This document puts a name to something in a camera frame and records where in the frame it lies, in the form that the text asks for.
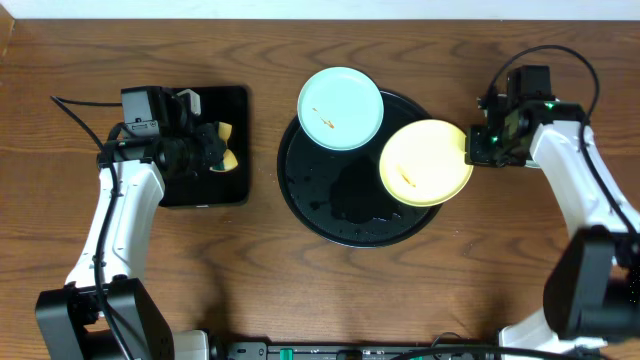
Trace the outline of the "yellow plate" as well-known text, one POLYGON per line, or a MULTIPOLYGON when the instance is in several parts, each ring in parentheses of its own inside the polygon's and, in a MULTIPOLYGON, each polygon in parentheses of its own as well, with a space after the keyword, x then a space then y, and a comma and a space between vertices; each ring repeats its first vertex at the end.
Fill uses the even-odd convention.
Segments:
POLYGON ((450 122, 426 119, 395 132, 383 147, 379 175, 386 191, 413 207, 440 205, 471 178, 465 133, 450 122))

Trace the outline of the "green yellow sponge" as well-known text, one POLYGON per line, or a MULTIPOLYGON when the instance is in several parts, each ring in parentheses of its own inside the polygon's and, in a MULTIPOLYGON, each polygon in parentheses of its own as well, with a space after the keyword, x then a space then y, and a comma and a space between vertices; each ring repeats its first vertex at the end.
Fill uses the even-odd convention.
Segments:
POLYGON ((222 153, 222 160, 210 167, 209 170, 217 173, 230 172, 238 166, 238 161, 234 153, 229 149, 228 141, 231 137, 232 126, 228 123, 218 122, 218 136, 226 146, 222 153))

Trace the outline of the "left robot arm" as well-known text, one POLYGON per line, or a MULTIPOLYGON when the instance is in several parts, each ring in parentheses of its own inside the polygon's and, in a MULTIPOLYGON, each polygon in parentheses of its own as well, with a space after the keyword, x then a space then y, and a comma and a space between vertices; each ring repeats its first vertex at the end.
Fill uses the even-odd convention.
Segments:
POLYGON ((234 204, 248 193, 240 87, 126 88, 123 120, 99 140, 100 195, 82 253, 36 320, 54 359, 220 359, 201 329, 176 332, 143 277, 156 211, 234 204))

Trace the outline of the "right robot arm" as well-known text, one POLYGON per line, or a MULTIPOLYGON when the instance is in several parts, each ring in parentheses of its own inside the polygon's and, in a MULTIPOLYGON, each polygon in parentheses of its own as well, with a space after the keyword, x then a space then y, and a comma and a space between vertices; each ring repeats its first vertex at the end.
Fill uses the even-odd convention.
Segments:
POLYGON ((570 242, 543 291, 540 310, 503 328, 500 345, 567 353, 639 335, 639 212, 594 142, 589 117, 553 96, 489 94, 486 124, 469 129, 466 163, 542 170, 570 242))

